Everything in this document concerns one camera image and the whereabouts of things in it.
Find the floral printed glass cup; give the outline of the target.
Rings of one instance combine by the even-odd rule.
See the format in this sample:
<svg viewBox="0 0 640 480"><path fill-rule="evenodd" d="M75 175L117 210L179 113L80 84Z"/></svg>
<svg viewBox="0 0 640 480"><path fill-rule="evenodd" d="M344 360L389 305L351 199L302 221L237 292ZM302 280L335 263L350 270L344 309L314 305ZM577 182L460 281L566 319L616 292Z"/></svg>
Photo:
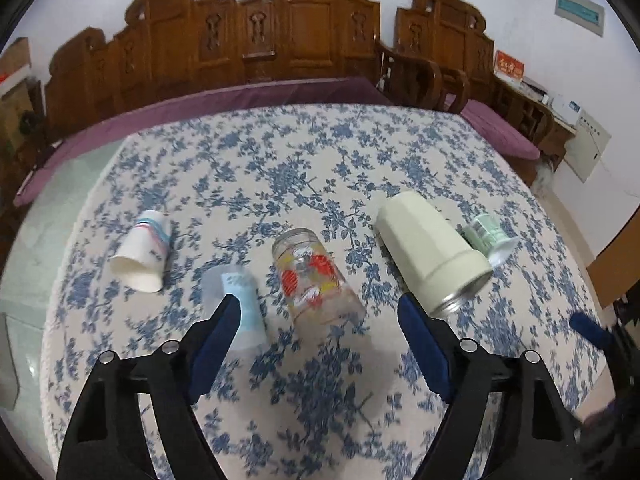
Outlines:
<svg viewBox="0 0 640 480"><path fill-rule="evenodd" d="M321 326L364 317L364 307L314 231L286 231L272 245L282 292L294 325L314 333Z"/></svg>

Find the purple sofa cushion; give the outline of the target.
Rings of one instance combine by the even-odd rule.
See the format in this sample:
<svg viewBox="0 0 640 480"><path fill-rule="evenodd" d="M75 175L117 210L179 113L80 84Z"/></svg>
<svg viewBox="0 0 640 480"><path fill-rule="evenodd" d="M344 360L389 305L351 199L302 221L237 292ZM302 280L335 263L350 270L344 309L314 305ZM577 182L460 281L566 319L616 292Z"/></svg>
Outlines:
<svg viewBox="0 0 640 480"><path fill-rule="evenodd" d="M180 96L105 119L65 139L43 167L26 179L13 203L17 207L32 203L64 162L143 129L258 107L295 104L390 105L391 102L363 77L261 82Z"/></svg>

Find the cream steel thermos cup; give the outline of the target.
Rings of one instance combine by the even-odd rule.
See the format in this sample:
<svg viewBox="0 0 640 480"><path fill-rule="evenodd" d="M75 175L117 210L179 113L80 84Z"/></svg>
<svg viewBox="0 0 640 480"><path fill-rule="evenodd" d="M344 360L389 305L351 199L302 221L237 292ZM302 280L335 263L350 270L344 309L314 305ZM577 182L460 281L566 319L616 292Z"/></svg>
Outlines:
<svg viewBox="0 0 640 480"><path fill-rule="evenodd" d="M491 279L488 259L417 192L386 200L375 229L408 291L434 318L457 312Z"/></svg>

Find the wall electrical panel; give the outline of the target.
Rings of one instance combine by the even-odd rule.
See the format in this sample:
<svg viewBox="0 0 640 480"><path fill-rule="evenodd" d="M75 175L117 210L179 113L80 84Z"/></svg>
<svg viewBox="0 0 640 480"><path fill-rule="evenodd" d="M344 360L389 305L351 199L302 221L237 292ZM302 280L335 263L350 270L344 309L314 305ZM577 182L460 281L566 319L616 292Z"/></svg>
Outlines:
<svg viewBox="0 0 640 480"><path fill-rule="evenodd" d="M555 0L554 14L593 34L604 34L605 10L590 0Z"/></svg>

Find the carved wooden sofa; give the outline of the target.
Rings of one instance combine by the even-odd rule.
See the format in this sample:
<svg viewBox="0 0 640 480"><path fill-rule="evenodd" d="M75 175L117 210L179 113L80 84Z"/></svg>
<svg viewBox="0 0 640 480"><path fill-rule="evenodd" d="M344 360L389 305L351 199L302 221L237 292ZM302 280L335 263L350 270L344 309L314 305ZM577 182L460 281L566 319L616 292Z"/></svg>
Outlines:
<svg viewBox="0 0 640 480"><path fill-rule="evenodd" d="M134 0L125 23L112 39L88 27L53 55L56 138L205 90L380 73L373 0Z"/></svg>

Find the blue floral tablecloth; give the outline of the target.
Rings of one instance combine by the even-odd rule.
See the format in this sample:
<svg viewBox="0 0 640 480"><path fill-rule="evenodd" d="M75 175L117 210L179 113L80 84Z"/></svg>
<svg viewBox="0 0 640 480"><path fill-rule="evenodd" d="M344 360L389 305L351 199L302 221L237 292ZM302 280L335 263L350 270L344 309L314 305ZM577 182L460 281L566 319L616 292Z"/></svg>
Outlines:
<svg viewBox="0 0 640 480"><path fill-rule="evenodd" d="M408 479L445 413L397 323L404 290L378 211L421 194L453 228L491 214L512 256L448 318L505 356L535 350L568 408L603 356L570 329L592 312L548 214L461 118L408 108L261 108L128 136L91 185L48 312L43 425L62 451L99 355L145 356L212 303L214 271L248 272L253 340L194 412L232 479Z"/></svg>

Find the translucent plastic cup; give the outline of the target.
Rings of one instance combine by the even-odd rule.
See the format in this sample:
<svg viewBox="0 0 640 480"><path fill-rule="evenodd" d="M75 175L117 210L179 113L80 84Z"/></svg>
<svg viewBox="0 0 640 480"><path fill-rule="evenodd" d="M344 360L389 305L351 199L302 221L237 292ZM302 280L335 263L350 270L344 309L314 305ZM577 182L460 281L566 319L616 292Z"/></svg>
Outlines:
<svg viewBox="0 0 640 480"><path fill-rule="evenodd" d="M234 352L264 351L269 346L262 312L257 300L257 283L245 266L224 264L203 273L201 279L203 314L209 318L226 295L240 303L240 325L230 349Z"/></svg>

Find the wooden side table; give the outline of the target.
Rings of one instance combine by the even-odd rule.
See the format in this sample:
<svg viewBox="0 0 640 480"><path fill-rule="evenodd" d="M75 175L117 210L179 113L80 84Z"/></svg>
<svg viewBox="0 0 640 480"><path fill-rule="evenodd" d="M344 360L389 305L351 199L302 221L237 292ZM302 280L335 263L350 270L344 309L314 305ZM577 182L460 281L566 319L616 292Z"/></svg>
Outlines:
<svg viewBox="0 0 640 480"><path fill-rule="evenodd" d="M513 84L492 76L490 107L559 166L576 129L557 118L547 105L531 99Z"/></svg>

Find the white paper cup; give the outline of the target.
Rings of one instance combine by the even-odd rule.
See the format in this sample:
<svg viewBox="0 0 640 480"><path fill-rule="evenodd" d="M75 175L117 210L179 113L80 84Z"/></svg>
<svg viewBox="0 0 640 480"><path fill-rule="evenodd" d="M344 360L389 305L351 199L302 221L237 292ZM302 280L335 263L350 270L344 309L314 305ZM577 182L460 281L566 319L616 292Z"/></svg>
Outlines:
<svg viewBox="0 0 640 480"><path fill-rule="evenodd" d="M143 211L110 260L116 278L137 292L159 292L169 254L169 228L161 212Z"/></svg>

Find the red sign card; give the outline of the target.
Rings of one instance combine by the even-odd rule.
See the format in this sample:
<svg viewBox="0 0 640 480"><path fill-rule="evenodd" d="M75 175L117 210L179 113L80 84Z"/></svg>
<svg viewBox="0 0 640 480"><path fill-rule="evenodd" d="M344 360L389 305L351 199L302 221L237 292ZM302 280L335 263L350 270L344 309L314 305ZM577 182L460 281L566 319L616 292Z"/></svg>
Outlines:
<svg viewBox="0 0 640 480"><path fill-rule="evenodd" d="M525 74L525 65L522 61L508 55L501 50L496 51L494 73L502 78L521 81Z"/></svg>

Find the green white yogurt cup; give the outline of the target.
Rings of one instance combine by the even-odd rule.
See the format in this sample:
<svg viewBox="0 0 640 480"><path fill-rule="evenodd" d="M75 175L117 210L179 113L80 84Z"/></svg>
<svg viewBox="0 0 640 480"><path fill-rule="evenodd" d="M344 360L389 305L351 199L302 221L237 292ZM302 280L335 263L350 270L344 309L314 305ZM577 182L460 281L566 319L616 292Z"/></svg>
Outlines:
<svg viewBox="0 0 640 480"><path fill-rule="evenodd" d="M479 214L463 228L463 234L494 269L503 266L520 244L520 239L510 236L491 214Z"/></svg>

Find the cardboard box stack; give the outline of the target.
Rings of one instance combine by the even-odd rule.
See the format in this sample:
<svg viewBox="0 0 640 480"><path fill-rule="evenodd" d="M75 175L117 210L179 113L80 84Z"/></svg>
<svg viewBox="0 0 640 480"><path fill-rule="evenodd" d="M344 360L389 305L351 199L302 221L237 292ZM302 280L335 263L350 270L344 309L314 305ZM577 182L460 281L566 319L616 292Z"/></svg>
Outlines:
<svg viewBox="0 0 640 480"><path fill-rule="evenodd" d="M1 160L37 165L46 139L41 82L32 71L27 37L18 37L1 55Z"/></svg>

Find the white leaning panel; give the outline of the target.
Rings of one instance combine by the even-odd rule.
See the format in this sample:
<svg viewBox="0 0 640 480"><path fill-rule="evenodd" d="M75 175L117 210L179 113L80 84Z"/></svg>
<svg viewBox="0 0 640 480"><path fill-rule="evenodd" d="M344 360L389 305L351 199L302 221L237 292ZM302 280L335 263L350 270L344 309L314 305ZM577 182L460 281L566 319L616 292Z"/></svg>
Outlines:
<svg viewBox="0 0 640 480"><path fill-rule="evenodd" d="M582 183L591 176L608 146L611 135L600 122L582 110L575 125L573 139L566 142L564 160Z"/></svg>

